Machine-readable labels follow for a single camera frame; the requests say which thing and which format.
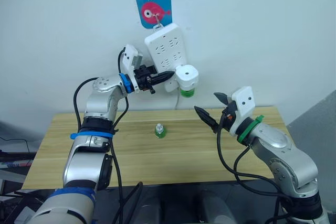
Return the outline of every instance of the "green cap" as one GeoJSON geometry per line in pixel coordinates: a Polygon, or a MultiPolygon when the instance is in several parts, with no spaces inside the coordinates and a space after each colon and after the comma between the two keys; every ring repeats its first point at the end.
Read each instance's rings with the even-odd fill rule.
{"type": "Polygon", "coordinates": [[[192,97],[195,93],[195,89],[188,90],[188,91],[185,91],[185,90],[181,89],[180,91],[181,91],[181,96],[187,97],[187,98],[192,97]]]}

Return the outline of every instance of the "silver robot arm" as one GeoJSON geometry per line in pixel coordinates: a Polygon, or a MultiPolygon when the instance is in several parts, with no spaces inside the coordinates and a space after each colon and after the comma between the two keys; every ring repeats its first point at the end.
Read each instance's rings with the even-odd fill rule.
{"type": "MultiPolygon", "coordinates": [[[[215,95],[226,105],[222,127],[237,136],[238,142],[251,147],[272,171],[281,192],[293,201],[293,206],[281,201],[284,211],[291,213],[289,219],[294,223],[328,224],[319,196],[316,164],[284,132],[262,123],[263,116],[255,120],[250,117],[255,108],[251,87],[243,87],[230,97],[223,93],[215,95]]],[[[217,133],[217,122],[202,108],[195,110],[217,133]]]]}
{"type": "Polygon", "coordinates": [[[83,123],[79,132],[71,135],[74,143],[63,173],[63,188],[43,203],[29,224],[91,224],[96,192],[105,189],[111,178],[112,156],[108,152],[119,100],[135,90],[155,93],[153,85],[174,75],[170,71],[158,74],[154,66],[140,66],[141,57],[131,45],[126,46],[126,53],[137,66],[127,74],[94,81],[83,123]]]}

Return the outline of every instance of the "blue tape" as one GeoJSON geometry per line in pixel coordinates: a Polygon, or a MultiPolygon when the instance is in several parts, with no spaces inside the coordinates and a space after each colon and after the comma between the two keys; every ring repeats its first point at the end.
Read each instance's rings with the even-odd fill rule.
{"type": "Polygon", "coordinates": [[[96,200],[94,198],[96,193],[92,188],[88,188],[88,187],[61,188],[61,189],[56,190],[52,195],[50,195],[49,198],[56,196],[56,195],[61,195],[61,194],[83,194],[85,196],[88,196],[92,200],[93,204],[96,203],[96,200]]]}
{"type": "Polygon", "coordinates": [[[100,131],[82,131],[82,132],[70,134],[71,139],[75,139],[77,136],[103,136],[107,138],[113,138],[112,133],[100,132],[100,131]]]}
{"type": "Polygon", "coordinates": [[[124,83],[124,86],[126,88],[127,93],[132,93],[132,83],[127,79],[127,77],[123,74],[119,74],[121,77],[122,82],[124,83]]]}

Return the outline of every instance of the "small bottle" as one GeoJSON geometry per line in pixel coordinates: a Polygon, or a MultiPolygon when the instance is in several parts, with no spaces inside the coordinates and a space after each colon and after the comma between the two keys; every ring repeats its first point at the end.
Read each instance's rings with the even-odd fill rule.
{"type": "Polygon", "coordinates": [[[158,138],[164,138],[164,136],[166,136],[166,129],[165,127],[163,127],[163,125],[161,123],[158,123],[155,127],[155,135],[158,137],[158,138]]]}

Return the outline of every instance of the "wooden table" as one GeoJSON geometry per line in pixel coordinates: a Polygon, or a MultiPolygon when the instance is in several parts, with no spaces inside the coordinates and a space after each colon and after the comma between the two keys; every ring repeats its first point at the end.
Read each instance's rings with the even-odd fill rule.
{"type": "MultiPolygon", "coordinates": [[[[219,121],[222,109],[208,109],[219,121]]],[[[275,107],[256,108],[264,122],[289,135],[275,107]]],[[[69,135],[77,129],[75,114],[56,114],[43,139],[23,189],[62,187],[62,173],[72,145],[69,135]]],[[[216,137],[194,110],[130,111],[118,125],[114,148],[125,186],[234,180],[220,163],[216,137]],[[167,128],[165,138],[154,134],[157,123],[167,128]]],[[[223,157],[232,166],[245,147],[223,130],[223,157]]],[[[272,177],[268,167],[252,151],[239,163],[242,172],[272,177]]],[[[115,168],[110,186],[117,186],[115,168]]]]}

